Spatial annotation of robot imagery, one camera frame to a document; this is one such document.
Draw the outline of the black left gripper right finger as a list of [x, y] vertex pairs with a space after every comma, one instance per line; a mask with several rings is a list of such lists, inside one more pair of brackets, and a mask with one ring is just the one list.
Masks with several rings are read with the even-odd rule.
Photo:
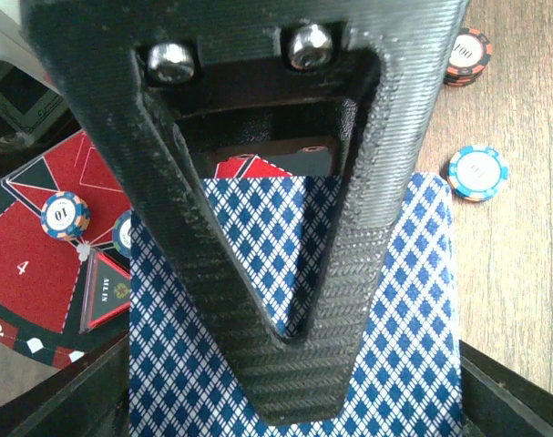
[[464, 436], [553, 436], [553, 395], [467, 343], [461, 353]]

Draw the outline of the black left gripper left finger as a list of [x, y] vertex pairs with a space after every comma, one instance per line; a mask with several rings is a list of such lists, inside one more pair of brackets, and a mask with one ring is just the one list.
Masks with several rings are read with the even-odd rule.
[[128, 436], [129, 336], [0, 407], [0, 436]]

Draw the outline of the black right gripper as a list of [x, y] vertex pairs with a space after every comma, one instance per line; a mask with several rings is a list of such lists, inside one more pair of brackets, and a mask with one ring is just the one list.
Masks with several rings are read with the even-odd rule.
[[24, 1], [130, 199], [134, 426], [457, 426], [414, 172], [463, 1]]

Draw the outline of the blue patterned card deck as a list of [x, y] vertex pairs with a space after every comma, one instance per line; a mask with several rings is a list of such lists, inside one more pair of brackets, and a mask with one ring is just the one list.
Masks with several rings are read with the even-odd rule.
[[[206, 179], [228, 242], [277, 331], [306, 319], [336, 177]], [[407, 186], [343, 410], [262, 421], [154, 239], [133, 217], [129, 432], [133, 436], [458, 436], [463, 431], [450, 187]]]

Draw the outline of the blue green poker chip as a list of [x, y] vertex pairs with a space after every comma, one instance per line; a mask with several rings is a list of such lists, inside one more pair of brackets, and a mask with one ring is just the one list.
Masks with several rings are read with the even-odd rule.
[[131, 256], [131, 210], [123, 212], [115, 221], [112, 228], [112, 240], [116, 251], [129, 259]]

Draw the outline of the white blue poker chip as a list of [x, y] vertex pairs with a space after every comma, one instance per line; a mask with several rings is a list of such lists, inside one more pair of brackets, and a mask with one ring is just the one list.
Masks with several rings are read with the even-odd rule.
[[52, 239], [79, 239], [91, 219], [87, 203], [70, 191], [58, 191], [43, 205], [40, 214], [42, 230]]

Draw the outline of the white blue chip stack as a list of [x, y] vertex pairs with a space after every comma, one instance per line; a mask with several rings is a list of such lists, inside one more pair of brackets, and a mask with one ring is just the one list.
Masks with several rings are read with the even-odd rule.
[[482, 202], [496, 196], [509, 180], [509, 166], [503, 156], [489, 146], [469, 145], [450, 159], [447, 181], [462, 199]]

